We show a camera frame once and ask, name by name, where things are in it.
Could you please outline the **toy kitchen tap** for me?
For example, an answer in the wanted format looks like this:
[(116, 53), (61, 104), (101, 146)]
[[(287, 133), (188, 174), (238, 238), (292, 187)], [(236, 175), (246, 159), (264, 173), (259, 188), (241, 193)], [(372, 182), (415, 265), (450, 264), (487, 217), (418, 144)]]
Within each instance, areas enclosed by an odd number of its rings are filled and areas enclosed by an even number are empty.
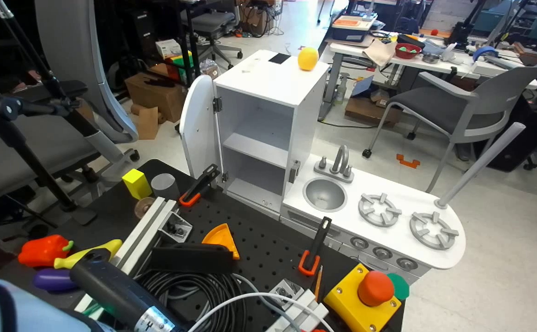
[(326, 156), (322, 156), (315, 163), (313, 170), (317, 174), (346, 184), (351, 184), (354, 180), (353, 169), (349, 164), (349, 148), (346, 145), (340, 145), (333, 162), (330, 162)]

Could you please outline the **toy kitchen cabinet door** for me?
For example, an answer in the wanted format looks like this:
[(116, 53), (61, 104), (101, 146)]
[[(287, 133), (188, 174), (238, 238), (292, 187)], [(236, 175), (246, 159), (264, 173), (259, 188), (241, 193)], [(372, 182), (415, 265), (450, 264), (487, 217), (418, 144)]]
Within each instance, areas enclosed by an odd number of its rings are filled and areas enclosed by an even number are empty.
[(201, 176), (210, 165), (216, 165), (218, 183), (225, 180), (218, 114), (221, 99), (216, 97), (211, 77), (201, 75), (191, 84), (179, 122), (186, 163), (191, 176)]

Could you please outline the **white toy kitchen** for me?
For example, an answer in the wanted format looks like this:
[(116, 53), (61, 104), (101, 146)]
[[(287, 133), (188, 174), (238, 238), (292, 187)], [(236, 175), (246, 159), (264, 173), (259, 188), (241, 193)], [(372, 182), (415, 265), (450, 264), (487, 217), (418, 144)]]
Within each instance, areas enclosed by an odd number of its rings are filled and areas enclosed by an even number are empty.
[[(466, 250), (466, 235), (458, 215), (448, 205), (437, 208), (439, 197), (353, 169), (354, 180), (346, 184), (314, 172), (321, 157), (311, 154), (317, 114), (326, 85), (328, 65), (318, 62), (311, 71), (298, 67), (290, 57), (279, 65), (269, 59), (277, 53), (256, 51), (232, 69), (212, 78), (216, 97), (224, 162), (222, 183), (216, 185), (232, 198), (278, 220), (307, 237), (315, 236), (323, 217), (330, 217), (326, 245), (385, 273), (397, 273), (412, 284), (431, 269), (456, 266)], [(322, 212), (305, 199), (302, 189), (314, 178), (327, 178), (344, 187), (348, 200), (336, 212)], [(361, 194), (386, 193), (403, 214), (395, 225), (378, 228), (358, 212)], [(440, 218), (460, 236), (446, 251), (425, 247), (410, 231), (412, 213), (440, 213)], [(354, 236), (366, 239), (369, 248), (357, 250)], [(387, 248), (390, 259), (380, 260), (373, 248)], [(396, 260), (408, 258), (418, 269), (404, 271)]]

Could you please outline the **grey cylinder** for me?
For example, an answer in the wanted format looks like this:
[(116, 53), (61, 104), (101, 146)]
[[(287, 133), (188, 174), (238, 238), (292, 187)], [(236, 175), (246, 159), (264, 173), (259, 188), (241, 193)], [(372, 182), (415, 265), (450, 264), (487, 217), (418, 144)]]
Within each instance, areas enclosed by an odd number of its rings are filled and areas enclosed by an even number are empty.
[(178, 201), (180, 198), (178, 183), (172, 174), (158, 174), (150, 181), (150, 186), (157, 197), (173, 201)]

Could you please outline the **flat cardboard box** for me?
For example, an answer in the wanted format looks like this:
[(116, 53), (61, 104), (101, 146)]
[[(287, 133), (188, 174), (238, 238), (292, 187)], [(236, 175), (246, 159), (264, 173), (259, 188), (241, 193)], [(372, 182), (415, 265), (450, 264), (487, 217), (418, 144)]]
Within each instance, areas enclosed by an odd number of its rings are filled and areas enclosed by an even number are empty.
[[(367, 97), (351, 97), (345, 107), (345, 116), (360, 119), (370, 124), (379, 124), (385, 107), (379, 107)], [(402, 110), (391, 108), (385, 118), (384, 126), (392, 128), (400, 122)]]

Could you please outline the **toy kitchen burner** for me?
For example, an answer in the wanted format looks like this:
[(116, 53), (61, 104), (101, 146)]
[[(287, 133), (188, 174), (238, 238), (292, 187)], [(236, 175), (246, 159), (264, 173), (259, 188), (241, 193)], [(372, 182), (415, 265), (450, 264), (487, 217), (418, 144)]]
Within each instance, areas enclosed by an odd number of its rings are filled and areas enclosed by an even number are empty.
[(358, 212), (362, 219), (378, 228), (392, 227), (403, 214), (386, 193), (361, 194)]
[(449, 250), (460, 236), (459, 231), (442, 220), (438, 212), (412, 213), (409, 227), (417, 241), (433, 250)]

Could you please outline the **small cardboard box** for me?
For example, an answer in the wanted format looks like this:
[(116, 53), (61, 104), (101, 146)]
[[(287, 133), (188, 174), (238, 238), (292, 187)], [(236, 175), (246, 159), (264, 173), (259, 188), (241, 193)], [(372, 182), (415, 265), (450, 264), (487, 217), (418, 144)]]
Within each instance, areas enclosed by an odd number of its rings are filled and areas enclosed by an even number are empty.
[(137, 116), (137, 133), (140, 140), (156, 139), (159, 127), (167, 121), (158, 107), (147, 108), (138, 104), (130, 107), (130, 112)]

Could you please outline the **brown paper bag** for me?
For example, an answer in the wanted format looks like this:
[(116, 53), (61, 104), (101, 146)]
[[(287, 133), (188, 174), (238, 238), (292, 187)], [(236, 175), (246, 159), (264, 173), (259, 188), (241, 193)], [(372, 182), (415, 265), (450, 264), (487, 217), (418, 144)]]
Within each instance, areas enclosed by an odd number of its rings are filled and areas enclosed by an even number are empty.
[(374, 39), (370, 46), (363, 49), (363, 54), (376, 65), (376, 67), (385, 66), (394, 56), (397, 42), (383, 43)]

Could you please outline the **yellow box with red button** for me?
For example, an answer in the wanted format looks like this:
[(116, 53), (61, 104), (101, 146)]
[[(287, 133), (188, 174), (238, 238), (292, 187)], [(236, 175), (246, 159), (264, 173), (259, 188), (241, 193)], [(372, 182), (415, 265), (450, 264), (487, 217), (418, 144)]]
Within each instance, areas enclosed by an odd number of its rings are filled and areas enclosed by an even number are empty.
[(323, 302), (351, 332), (381, 332), (401, 307), (389, 276), (370, 271), (361, 263), (326, 294)]

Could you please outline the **white table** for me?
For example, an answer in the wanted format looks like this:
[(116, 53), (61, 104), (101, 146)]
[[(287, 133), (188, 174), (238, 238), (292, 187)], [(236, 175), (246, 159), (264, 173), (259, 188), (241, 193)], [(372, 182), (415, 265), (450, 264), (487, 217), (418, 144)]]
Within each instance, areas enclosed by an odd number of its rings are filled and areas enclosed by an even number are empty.
[[(322, 101), (319, 111), (318, 120), (322, 121), (330, 112), (335, 100), (335, 90), (340, 79), (340, 68), (342, 63), (348, 62), (351, 64), (366, 66), (368, 57), (363, 53), (365, 46), (359, 43), (346, 43), (336, 41), (334, 39), (325, 39), (323, 43), (329, 46), (329, 49), (334, 53), (333, 63), (330, 70), (329, 82), (325, 88), (325, 96)], [(440, 60), (435, 64), (426, 63), (423, 61), (422, 55), (416, 55), (412, 59), (401, 59), (394, 55), (388, 62), (389, 78), (384, 86), (390, 89), (397, 87), (400, 74), (399, 68), (427, 70), (433, 73), (449, 74), (452, 69), (456, 70), (456, 74), (466, 78), (492, 78), (509, 69), (521, 67), (523, 63), (514, 55), (499, 54), (498, 57), (492, 55), (482, 55), (477, 60), (473, 59), (472, 55), (468, 55), (463, 51), (455, 51), (451, 61)]]

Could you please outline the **green disc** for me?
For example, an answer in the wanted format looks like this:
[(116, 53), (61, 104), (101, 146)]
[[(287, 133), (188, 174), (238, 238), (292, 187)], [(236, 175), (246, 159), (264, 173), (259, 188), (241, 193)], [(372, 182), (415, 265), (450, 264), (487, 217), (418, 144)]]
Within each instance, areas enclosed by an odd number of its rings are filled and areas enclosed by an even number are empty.
[(405, 301), (410, 296), (410, 286), (408, 282), (399, 274), (388, 273), (387, 277), (394, 286), (394, 296), (400, 301)]

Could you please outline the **black cylindrical device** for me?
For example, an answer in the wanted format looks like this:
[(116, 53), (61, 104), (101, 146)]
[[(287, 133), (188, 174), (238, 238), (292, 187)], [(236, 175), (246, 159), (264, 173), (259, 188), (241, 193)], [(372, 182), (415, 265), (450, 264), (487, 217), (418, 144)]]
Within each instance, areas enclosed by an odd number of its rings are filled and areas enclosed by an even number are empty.
[(187, 332), (188, 324), (168, 311), (133, 278), (94, 249), (70, 270), (71, 280), (133, 332)]

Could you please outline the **red toy bell pepper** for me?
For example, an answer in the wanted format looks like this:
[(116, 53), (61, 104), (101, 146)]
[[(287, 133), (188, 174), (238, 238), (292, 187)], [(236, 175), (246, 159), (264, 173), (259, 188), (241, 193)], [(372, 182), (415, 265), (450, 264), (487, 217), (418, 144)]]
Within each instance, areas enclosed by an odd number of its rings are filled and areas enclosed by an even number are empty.
[(27, 267), (53, 267), (55, 260), (66, 258), (73, 246), (73, 240), (61, 235), (30, 240), (22, 246), (18, 262)]

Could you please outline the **blue tape roll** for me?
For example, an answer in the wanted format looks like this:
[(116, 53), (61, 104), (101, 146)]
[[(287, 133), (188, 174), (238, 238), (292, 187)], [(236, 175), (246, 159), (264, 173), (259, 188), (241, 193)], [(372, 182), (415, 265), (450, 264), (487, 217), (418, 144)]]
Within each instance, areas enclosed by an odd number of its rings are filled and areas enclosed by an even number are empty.
[(484, 47), (478, 48), (476, 51), (473, 51), (472, 53), (473, 63), (478, 61), (480, 57), (484, 57), (484, 56), (489, 56), (490, 58), (499, 59), (499, 53), (494, 47), (484, 46)]

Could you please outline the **aluminium bracket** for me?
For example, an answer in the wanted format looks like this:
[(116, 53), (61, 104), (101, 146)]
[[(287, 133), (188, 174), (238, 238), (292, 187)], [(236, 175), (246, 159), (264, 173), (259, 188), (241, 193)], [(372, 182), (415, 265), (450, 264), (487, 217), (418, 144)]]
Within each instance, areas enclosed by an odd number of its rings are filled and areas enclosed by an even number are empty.
[(298, 325), (301, 332), (314, 332), (329, 311), (317, 302), (312, 290), (303, 288), (288, 279), (282, 279), (270, 291), (274, 305)]

